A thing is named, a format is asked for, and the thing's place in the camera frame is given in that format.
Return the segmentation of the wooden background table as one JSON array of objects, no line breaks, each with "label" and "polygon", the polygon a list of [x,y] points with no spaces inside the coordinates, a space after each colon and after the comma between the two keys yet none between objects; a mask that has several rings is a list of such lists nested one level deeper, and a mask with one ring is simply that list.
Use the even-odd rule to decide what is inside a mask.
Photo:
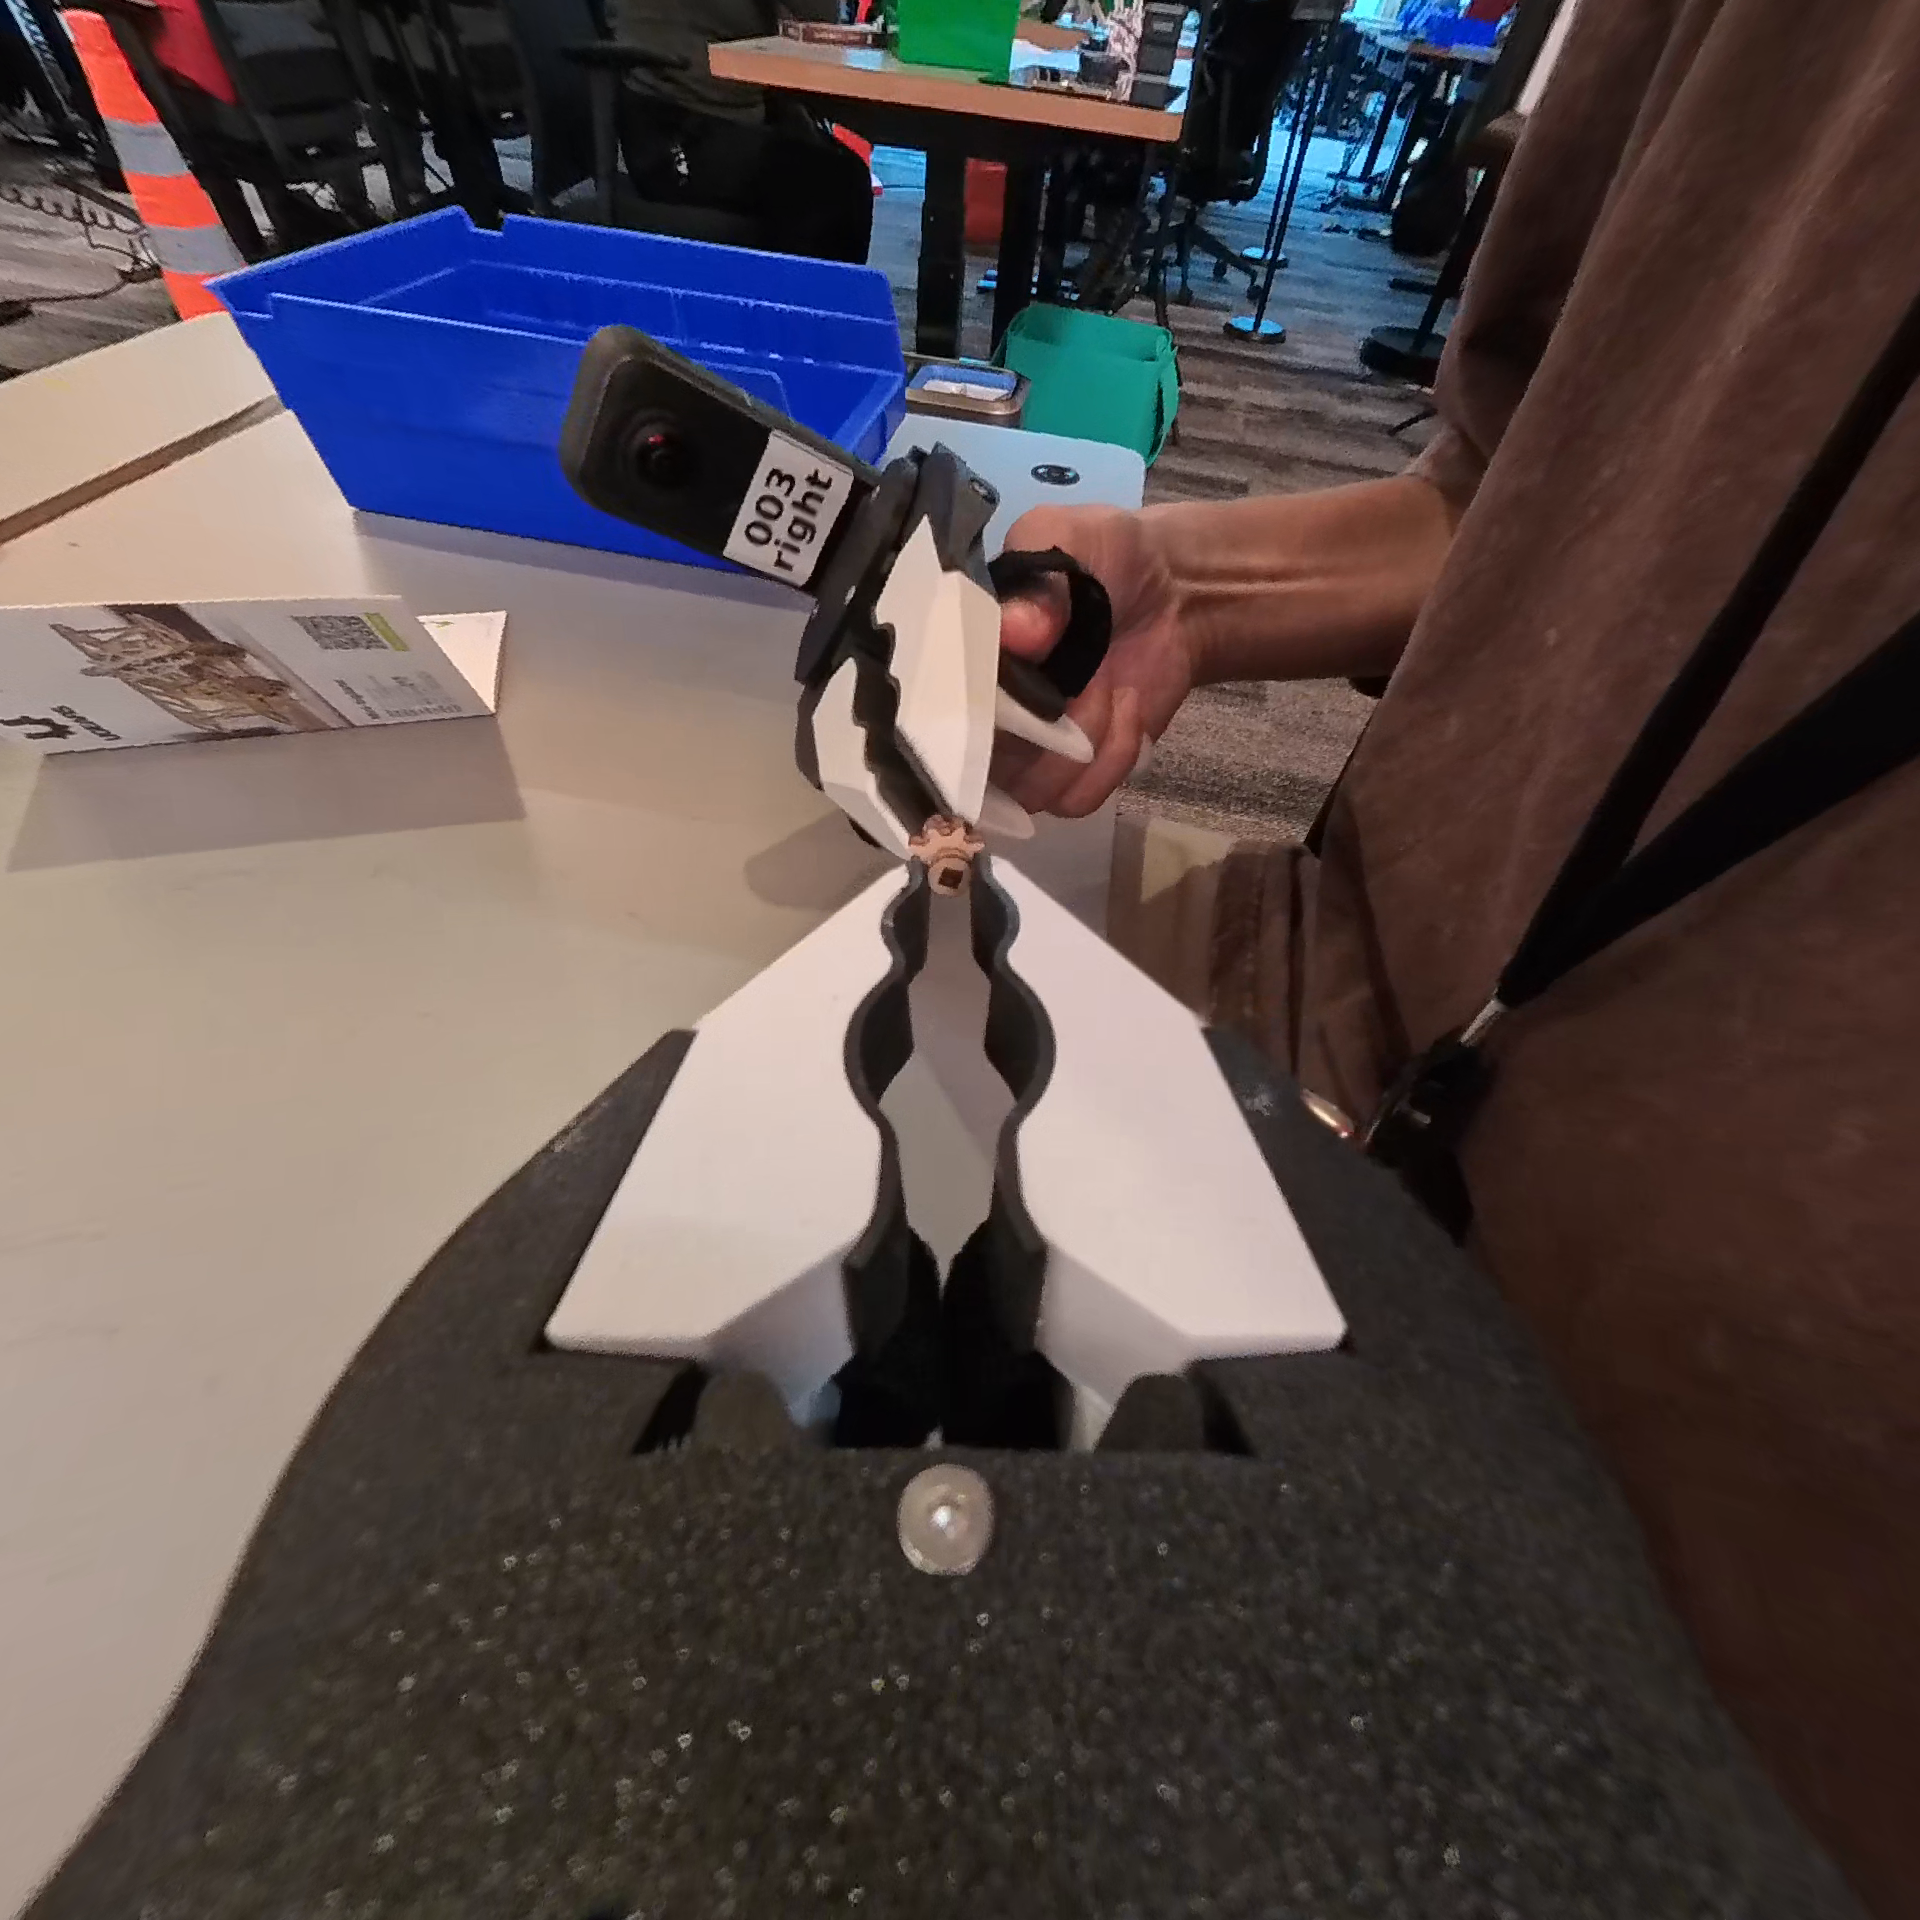
[{"label": "wooden background table", "polygon": [[908,64],[879,50],[783,34],[717,40],[716,78],[783,94],[882,148],[921,152],[917,352],[959,353],[965,301],[967,166],[1006,166],[990,344],[1033,297],[1061,290],[1065,214],[1048,207],[1048,177],[1074,151],[1130,162],[1145,192],[1182,141],[1184,117],[1165,108],[1072,94],[1065,87],[986,79],[959,68]]}]

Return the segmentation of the blue plastic bin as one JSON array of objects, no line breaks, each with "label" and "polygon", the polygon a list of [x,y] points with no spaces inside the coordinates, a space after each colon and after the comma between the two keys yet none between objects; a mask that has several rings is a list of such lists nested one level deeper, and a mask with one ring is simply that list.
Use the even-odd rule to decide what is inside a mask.
[{"label": "blue plastic bin", "polygon": [[559,428],[594,332],[655,336],[874,461],[905,418],[889,280],[868,266],[460,207],[209,284],[358,511],[719,569],[586,506]]}]

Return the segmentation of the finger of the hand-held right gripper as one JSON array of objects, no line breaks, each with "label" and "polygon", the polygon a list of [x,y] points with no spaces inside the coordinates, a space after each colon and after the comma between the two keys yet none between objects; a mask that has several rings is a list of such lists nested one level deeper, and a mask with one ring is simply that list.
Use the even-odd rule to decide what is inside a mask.
[{"label": "finger of the hand-held right gripper", "polygon": [[809,694],[813,781],[879,850],[911,850],[941,816],[941,788],[905,733],[900,688],[865,655],[846,655]]},{"label": "finger of the hand-held right gripper", "polygon": [[874,597],[889,637],[896,738],[941,814],[977,825],[986,798],[998,694],[1000,609],[986,583],[941,560],[914,522]]}]

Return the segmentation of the green storage box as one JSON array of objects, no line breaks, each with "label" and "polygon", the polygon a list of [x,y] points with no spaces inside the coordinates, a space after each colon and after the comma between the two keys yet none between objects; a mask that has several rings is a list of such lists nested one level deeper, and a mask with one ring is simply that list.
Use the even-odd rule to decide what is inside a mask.
[{"label": "green storage box", "polygon": [[1161,324],[1033,301],[1002,332],[994,366],[1026,382],[1023,429],[1129,448],[1145,463],[1178,413],[1177,342]]}]

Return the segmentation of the person's right hand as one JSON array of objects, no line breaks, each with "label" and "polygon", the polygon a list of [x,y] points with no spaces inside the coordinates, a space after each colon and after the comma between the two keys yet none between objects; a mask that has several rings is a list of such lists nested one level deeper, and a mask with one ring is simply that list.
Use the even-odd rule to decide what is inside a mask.
[{"label": "person's right hand", "polygon": [[1193,649],[1161,522],[1152,511],[1040,506],[1012,522],[1012,549],[1061,549],[1110,597],[1110,646],[1066,714],[1087,735],[1086,764],[1008,733],[996,735],[992,781],[1028,814],[1084,817],[1137,770],[1193,690]]}]

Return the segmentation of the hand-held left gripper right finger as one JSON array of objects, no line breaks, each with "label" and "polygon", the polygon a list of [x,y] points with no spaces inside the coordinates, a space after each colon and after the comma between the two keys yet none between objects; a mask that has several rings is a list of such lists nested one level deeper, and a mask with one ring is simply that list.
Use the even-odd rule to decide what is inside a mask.
[{"label": "hand-held left gripper right finger", "polygon": [[1061,1377],[1066,1440],[1092,1445],[1142,1376],[1338,1348],[1346,1317],[1200,1016],[1010,858],[977,863],[972,916],[1015,1100],[998,1318]]}]

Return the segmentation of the black stanchion post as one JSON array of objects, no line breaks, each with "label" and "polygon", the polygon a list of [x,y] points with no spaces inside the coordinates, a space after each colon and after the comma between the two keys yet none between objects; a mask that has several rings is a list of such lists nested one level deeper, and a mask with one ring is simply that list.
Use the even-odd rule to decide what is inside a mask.
[{"label": "black stanchion post", "polygon": [[1298,145],[1298,113],[1288,110],[1288,92],[1319,34],[1304,13],[1306,4],[1295,1],[1240,4],[1237,12],[1234,103],[1246,121],[1240,170],[1250,185],[1242,199],[1263,214],[1263,228],[1256,242],[1242,234],[1232,255],[1232,264],[1246,277],[1246,290],[1222,329],[1234,341],[1256,348],[1277,348],[1287,341],[1284,321],[1270,317],[1265,309],[1287,263],[1281,202]]}]

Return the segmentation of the green box on table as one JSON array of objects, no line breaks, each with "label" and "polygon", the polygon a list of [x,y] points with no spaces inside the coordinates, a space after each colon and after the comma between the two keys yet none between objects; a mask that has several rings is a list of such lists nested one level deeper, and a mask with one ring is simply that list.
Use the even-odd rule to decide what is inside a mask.
[{"label": "green box on table", "polygon": [[892,4],[893,52],[903,64],[1008,81],[1021,17],[1017,0]]}]

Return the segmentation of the orange striped traffic cone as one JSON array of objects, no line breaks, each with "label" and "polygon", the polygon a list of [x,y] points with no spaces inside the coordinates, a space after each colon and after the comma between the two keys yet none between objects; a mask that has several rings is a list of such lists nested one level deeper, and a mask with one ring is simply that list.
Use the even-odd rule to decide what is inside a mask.
[{"label": "orange striped traffic cone", "polygon": [[224,301],[209,284],[241,266],[233,238],[108,17],[66,9],[61,21],[175,312],[180,320],[222,314]]}]

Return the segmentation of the person's right forearm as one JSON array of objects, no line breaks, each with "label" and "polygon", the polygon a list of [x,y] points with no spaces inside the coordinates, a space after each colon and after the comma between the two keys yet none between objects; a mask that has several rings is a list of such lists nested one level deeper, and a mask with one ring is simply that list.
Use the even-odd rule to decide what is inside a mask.
[{"label": "person's right forearm", "polygon": [[1461,510],[1418,472],[1157,510],[1193,685],[1384,681]]}]

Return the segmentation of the grey desk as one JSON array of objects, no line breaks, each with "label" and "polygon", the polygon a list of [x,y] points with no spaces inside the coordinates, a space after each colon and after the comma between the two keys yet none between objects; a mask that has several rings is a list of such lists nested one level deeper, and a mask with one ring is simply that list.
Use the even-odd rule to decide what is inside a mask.
[{"label": "grey desk", "polygon": [[353,516],[198,336],[5,392],[9,600],[508,617],[496,717],[5,770],[5,1916],[1092,1916],[1152,1784],[1065,1564],[546,1351],[633,1066],[865,877],[775,589]]}]

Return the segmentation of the person in brown sweater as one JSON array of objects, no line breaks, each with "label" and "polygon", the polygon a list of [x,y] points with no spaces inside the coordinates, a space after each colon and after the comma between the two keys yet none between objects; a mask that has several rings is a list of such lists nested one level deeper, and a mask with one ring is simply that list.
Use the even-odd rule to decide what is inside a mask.
[{"label": "person in brown sweater", "polygon": [[[1841,406],[1914,314],[1914,4],[1576,4],[1407,472],[1461,510],[1314,850],[1206,993],[1334,1109],[1473,1018]],[[1914,764],[1484,1042],[1473,1252],[1716,1690],[1914,1916]]]}]

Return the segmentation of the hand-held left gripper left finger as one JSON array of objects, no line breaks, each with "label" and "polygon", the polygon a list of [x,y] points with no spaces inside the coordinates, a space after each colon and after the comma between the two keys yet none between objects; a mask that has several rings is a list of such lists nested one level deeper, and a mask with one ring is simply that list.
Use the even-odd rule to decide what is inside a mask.
[{"label": "hand-held left gripper left finger", "polygon": [[826,1422],[910,1301],[882,1111],[910,1057],[908,990],[910,871],[887,871],[676,1033],[546,1343],[753,1374],[801,1423]]}]

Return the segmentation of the white printed booklet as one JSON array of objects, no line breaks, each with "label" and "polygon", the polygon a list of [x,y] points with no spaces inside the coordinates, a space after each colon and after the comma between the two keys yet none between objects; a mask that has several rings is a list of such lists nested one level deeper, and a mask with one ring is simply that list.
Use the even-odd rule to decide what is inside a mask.
[{"label": "white printed booklet", "polygon": [[1,743],[39,756],[493,714],[503,612],[389,594],[1,609]]}]

